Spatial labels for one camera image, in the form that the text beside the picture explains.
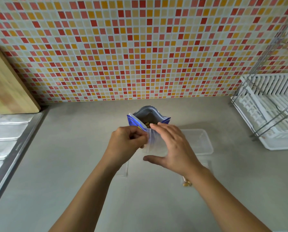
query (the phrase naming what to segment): dish rack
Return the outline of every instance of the dish rack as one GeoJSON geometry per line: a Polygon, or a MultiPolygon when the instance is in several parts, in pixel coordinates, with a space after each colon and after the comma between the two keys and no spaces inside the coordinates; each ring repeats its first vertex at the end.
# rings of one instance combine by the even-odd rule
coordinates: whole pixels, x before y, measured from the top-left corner
{"type": "Polygon", "coordinates": [[[253,136],[269,150],[288,149],[288,73],[259,72],[275,50],[288,50],[287,26],[288,20],[249,74],[240,77],[242,83],[231,97],[253,136]]]}

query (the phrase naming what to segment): person's right hand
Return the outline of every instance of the person's right hand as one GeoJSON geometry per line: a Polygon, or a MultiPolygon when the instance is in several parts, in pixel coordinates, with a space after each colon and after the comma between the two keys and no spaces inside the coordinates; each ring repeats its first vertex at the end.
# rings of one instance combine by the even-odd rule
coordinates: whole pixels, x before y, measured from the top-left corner
{"type": "Polygon", "coordinates": [[[160,122],[158,125],[150,124],[150,127],[161,135],[166,143],[168,154],[165,157],[144,156],[143,160],[160,165],[184,177],[205,168],[178,127],[160,122]]]}

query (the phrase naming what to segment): hand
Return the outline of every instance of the hand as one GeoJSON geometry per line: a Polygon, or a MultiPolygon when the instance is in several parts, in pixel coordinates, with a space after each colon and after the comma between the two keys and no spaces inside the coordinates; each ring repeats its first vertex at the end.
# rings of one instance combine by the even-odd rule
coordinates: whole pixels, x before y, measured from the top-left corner
{"type": "Polygon", "coordinates": [[[112,132],[102,160],[118,171],[133,156],[136,150],[146,143],[147,132],[139,127],[119,127],[112,132]]]}
{"type": "Polygon", "coordinates": [[[160,165],[184,177],[204,168],[179,128],[160,122],[158,125],[150,124],[150,127],[161,135],[166,143],[168,154],[165,157],[144,156],[143,160],[160,165]]]}

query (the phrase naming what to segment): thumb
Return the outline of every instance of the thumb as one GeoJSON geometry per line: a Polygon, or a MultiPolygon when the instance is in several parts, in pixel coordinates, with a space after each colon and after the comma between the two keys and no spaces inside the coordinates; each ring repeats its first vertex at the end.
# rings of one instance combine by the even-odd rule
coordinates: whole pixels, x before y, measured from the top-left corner
{"type": "Polygon", "coordinates": [[[157,164],[165,168],[165,157],[160,156],[144,156],[144,161],[148,161],[152,164],[157,164]]]}
{"type": "Polygon", "coordinates": [[[147,143],[147,135],[142,135],[138,138],[131,140],[133,144],[137,147],[137,149],[147,143]]]}

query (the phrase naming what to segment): person's left hand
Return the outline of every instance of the person's left hand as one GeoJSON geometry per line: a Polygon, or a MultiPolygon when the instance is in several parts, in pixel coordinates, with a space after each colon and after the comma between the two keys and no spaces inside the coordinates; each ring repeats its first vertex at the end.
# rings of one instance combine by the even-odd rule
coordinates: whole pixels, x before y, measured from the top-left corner
{"type": "Polygon", "coordinates": [[[126,163],[136,152],[147,143],[147,132],[137,126],[119,127],[112,132],[107,149],[102,157],[115,171],[126,163]]]}

